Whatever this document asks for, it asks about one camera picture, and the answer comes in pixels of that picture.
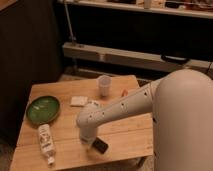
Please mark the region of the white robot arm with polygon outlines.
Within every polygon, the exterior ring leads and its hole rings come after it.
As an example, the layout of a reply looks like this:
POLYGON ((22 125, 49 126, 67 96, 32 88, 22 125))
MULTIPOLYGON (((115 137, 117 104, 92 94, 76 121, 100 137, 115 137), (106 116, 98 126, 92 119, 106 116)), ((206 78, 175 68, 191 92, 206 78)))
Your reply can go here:
POLYGON ((154 171, 213 171, 213 79, 177 70, 115 102, 83 109, 76 119, 80 139, 94 142, 98 127, 150 113, 154 171))

